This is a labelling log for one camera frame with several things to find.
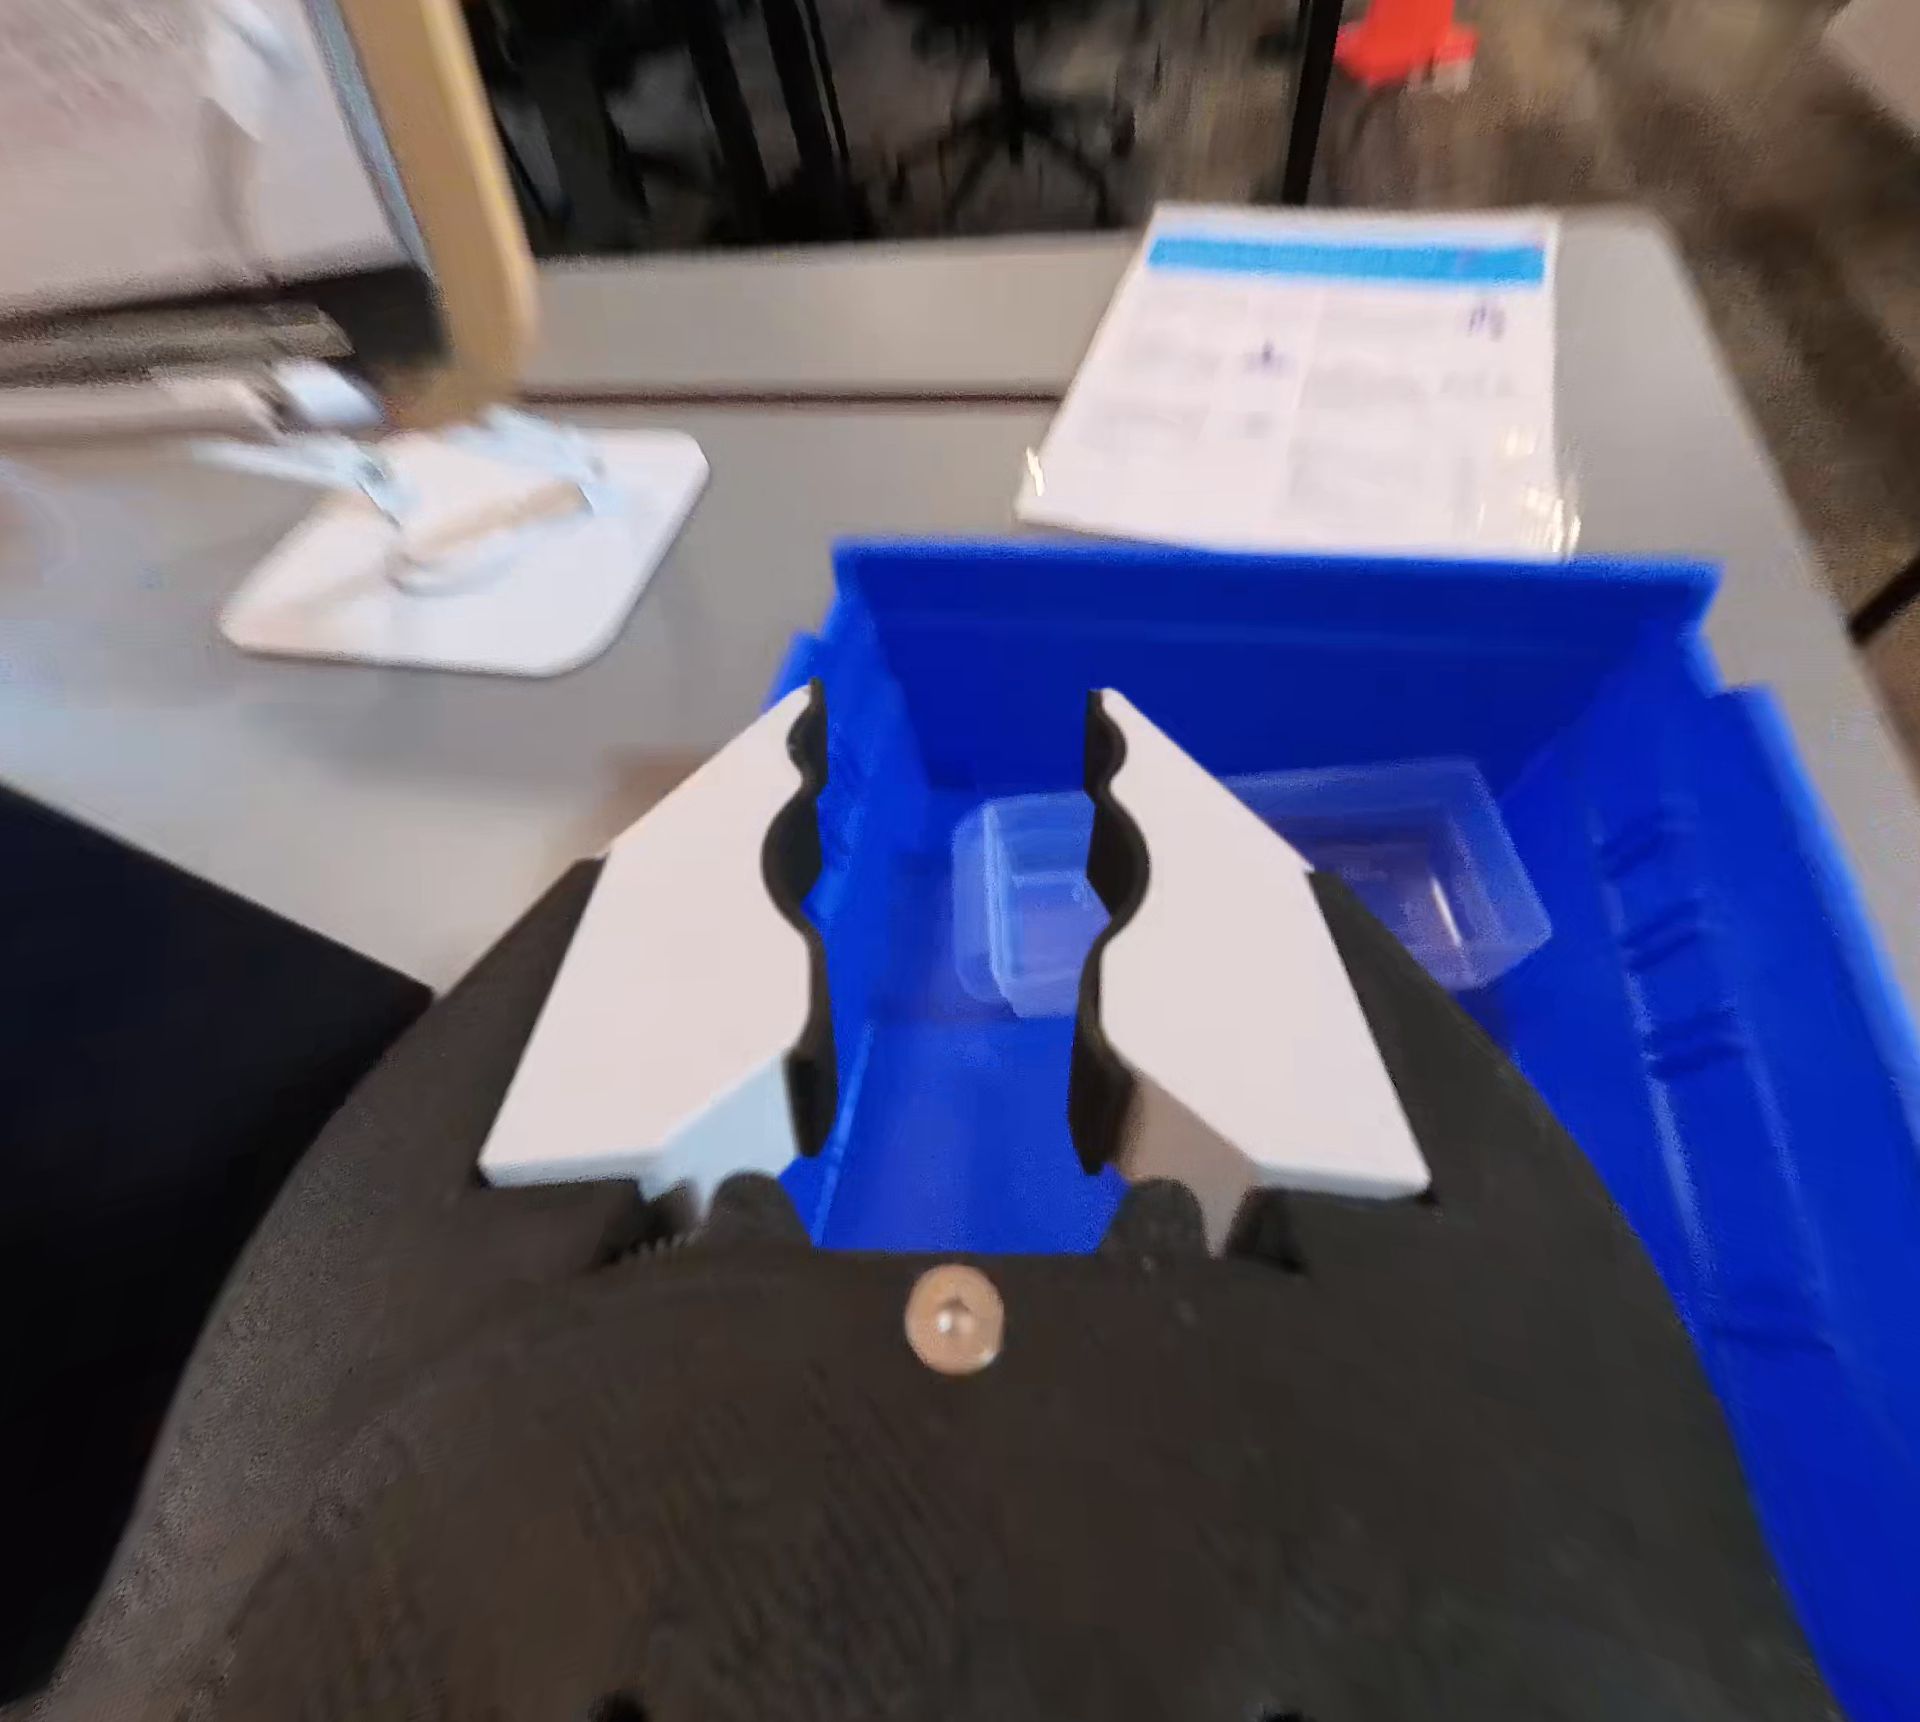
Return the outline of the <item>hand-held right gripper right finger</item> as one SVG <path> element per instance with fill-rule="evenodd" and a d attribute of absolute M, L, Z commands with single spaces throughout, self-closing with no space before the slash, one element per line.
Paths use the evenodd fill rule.
<path fill-rule="evenodd" d="M 1432 1184 L 1327 882 L 1112 685 L 1084 710 L 1086 950 L 1069 1140 L 1086 1175 L 1175 1181 L 1203 1223 L 1277 1191 L 1412 1202 Z"/>

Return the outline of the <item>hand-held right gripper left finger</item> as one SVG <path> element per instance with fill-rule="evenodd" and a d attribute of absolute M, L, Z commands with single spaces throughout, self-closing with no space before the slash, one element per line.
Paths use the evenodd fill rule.
<path fill-rule="evenodd" d="M 624 827 L 476 1166 L 492 1187 L 631 1181 L 703 1212 L 829 1146 L 826 687 L 810 678 Z"/>

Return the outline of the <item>clear plastic drawer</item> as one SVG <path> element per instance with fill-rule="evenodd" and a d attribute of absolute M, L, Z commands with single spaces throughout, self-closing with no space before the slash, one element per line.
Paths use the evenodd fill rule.
<path fill-rule="evenodd" d="M 1310 869 L 1352 889 L 1444 989 L 1489 989 L 1552 936 L 1470 757 L 1231 774 L 1223 784 Z"/>
<path fill-rule="evenodd" d="M 990 797 L 950 841 L 953 952 L 961 989 L 1023 1020 L 1078 1012 L 1084 966 L 1108 926 L 1091 882 L 1092 797 L 1056 790 Z"/>

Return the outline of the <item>blue plastic bin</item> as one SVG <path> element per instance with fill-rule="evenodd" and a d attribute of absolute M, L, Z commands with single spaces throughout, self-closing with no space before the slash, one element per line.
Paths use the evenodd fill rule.
<path fill-rule="evenodd" d="M 1916 1718 L 1916 1000 L 1716 569 L 848 540 L 769 689 L 823 679 L 841 1112 L 787 1185 L 831 1250 L 1080 1254 L 1118 1205 L 1067 1016 L 955 966 L 950 835 L 1080 797 L 1115 685 L 1220 779 L 1458 760 L 1549 936 L 1467 1000 L 1660 1269 L 1849 1718 Z"/>

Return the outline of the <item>white monitor stand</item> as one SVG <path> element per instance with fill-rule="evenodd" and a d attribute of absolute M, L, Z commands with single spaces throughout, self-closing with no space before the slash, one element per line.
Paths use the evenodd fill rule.
<path fill-rule="evenodd" d="M 688 434 L 584 428 L 492 403 L 428 430 L 378 430 L 369 389 L 284 365 L 292 423 L 192 437 L 208 468 L 318 491 L 234 590 L 242 654 L 554 679 L 606 654 L 704 491 Z"/>

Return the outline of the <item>blue header paper sheet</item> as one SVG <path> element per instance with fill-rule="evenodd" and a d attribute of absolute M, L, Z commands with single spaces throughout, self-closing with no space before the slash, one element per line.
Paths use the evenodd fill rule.
<path fill-rule="evenodd" d="M 1564 560 L 1549 209 L 1158 205 L 1021 523 L 1285 556 Z"/>

